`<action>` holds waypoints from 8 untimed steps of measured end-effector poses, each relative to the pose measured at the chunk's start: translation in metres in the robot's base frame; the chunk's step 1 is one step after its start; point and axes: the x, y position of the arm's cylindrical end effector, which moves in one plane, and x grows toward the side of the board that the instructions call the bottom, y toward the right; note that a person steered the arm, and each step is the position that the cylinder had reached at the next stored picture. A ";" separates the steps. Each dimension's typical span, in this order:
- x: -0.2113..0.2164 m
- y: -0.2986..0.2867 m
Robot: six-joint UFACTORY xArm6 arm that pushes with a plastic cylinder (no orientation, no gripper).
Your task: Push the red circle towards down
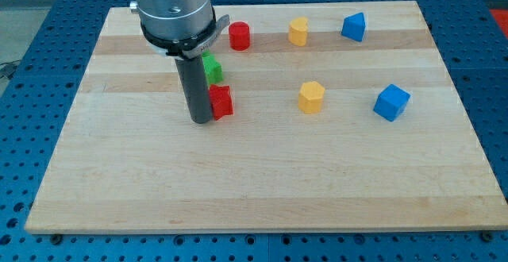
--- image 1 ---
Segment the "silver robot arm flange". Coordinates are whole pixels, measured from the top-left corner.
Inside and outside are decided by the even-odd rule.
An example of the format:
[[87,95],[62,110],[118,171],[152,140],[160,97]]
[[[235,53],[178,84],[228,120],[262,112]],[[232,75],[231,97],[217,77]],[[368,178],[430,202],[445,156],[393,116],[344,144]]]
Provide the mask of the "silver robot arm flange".
[[230,25],[228,14],[216,17],[211,0],[135,0],[131,9],[146,40],[179,60],[201,56]]

